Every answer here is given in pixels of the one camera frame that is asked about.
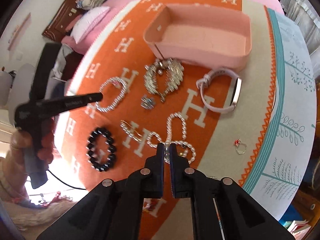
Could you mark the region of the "left hand orange glove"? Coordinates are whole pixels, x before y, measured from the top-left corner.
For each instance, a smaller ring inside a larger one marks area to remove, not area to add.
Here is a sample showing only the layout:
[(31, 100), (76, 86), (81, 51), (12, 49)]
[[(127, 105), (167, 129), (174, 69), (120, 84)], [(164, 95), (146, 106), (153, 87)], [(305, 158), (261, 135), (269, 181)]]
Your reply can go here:
[[(42, 138), (43, 148), (37, 156), (47, 164), (54, 159), (54, 120), (49, 120), (48, 133)], [(24, 167), (23, 149), (33, 145), (31, 135), (17, 130), (11, 137), (10, 148), (5, 158), (1, 158), (1, 200), (9, 202), (14, 198), (27, 198), (25, 189), (27, 173)]]

